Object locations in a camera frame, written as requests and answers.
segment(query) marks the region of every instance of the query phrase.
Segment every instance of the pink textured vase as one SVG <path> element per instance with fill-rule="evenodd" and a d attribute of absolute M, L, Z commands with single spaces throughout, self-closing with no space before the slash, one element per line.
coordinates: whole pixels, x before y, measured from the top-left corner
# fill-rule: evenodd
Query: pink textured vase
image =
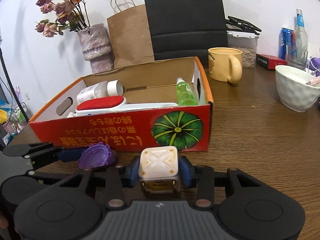
<path fill-rule="evenodd" d="M 84 60 L 90 61 L 92 73 L 113 69 L 111 42 L 103 24 L 96 24 L 78 32 Z"/>

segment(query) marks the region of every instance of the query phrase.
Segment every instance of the cardboard box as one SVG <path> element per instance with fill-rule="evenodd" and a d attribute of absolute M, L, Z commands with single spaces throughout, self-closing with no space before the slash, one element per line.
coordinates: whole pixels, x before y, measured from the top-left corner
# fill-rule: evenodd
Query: cardboard box
<path fill-rule="evenodd" d="M 256 63 L 260 66 L 263 66 L 266 69 L 275 69 L 276 66 L 287 65 L 288 62 L 279 57 L 265 54 L 257 54 Z"/>
<path fill-rule="evenodd" d="M 83 88 L 105 80 L 121 81 L 128 104 L 176 102 L 178 77 L 192 85 L 199 99 L 198 106 L 66 118 L 69 112 L 75 112 L 76 97 Z M 67 148 L 103 142 L 116 151 L 125 152 L 167 145 L 185 151 L 206 151 L 212 110 L 213 98 L 203 66 L 197 57 L 187 57 L 131 65 L 79 78 L 35 114 L 29 124 L 42 142 Z"/>

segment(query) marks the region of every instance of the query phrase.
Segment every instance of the white container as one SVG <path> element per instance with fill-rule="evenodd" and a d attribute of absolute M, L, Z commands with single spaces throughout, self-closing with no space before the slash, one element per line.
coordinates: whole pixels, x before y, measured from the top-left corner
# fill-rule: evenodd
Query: white container
<path fill-rule="evenodd" d="M 310 109 L 320 96 L 320 83 L 306 85 L 311 74 L 286 65 L 276 66 L 276 86 L 281 102 L 296 112 Z"/>
<path fill-rule="evenodd" d="M 95 98 L 122 96 L 123 87 L 119 80 L 103 81 L 90 87 L 84 88 L 77 96 L 78 104 Z"/>
<path fill-rule="evenodd" d="M 241 31 L 227 31 L 230 48 L 239 49 L 242 54 L 242 67 L 254 68 L 256 66 L 257 45 L 259 36 L 254 33 Z"/>

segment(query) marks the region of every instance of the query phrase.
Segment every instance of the wooden table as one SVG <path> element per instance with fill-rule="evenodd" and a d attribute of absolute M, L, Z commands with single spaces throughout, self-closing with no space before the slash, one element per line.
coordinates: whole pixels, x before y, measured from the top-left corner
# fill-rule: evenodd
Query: wooden table
<path fill-rule="evenodd" d="M 286 108 L 276 91 L 275 73 L 260 66 L 244 69 L 236 87 L 210 78 L 209 83 L 214 98 L 210 148 L 185 155 L 193 164 L 206 164 L 215 171 L 239 168 L 296 199 L 307 216 L 299 240 L 319 240 L 319 110 L 314 106 L 306 113 L 297 113 Z M 31 132 L 28 136 L 36 141 Z M 120 163 L 127 164 L 136 155 L 120 153 Z M 77 164 L 56 162 L 41 170 L 71 173 Z M 125 196 L 144 198 L 139 187 L 126 189 Z M 189 200 L 193 196 L 194 190 L 182 193 Z M 224 198 L 223 189 L 216 189 L 216 203 Z"/>

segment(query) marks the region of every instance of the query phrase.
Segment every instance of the blue soda can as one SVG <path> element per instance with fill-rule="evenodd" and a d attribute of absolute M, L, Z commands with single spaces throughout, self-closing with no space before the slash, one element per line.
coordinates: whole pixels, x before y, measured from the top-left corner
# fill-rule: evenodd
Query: blue soda can
<path fill-rule="evenodd" d="M 280 33 L 279 58 L 287 60 L 287 53 L 294 47 L 294 31 L 282 28 Z"/>

